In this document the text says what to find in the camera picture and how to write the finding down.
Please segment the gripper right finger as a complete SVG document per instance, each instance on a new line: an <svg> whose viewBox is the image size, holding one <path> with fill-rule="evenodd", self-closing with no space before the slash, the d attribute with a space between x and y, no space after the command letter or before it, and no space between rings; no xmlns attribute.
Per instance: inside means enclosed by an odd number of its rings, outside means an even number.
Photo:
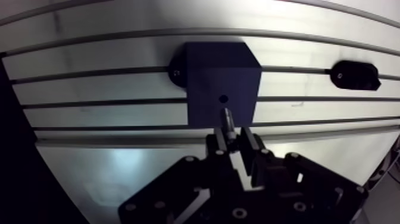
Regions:
<svg viewBox="0 0 400 224"><path fill-rule="evenodd" d="M240 154L261 204L281 223L351 223L368 198L361 185L298 154L276 157L249 128L240 130Z"/></svg>

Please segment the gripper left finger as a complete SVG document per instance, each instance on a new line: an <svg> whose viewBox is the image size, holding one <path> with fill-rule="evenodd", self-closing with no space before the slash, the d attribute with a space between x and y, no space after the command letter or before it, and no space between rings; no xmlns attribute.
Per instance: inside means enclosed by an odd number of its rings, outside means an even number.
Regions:
<svg viewBox="0 0 400 224"><path fill-rule="evenodd" d="M238 171L230 153L240 147L240 136L216 129L206 137L204 159L184 156L118 208L121 223L173 223L208 189L217 207L226 208L228 196L243 192Z"/></svg>

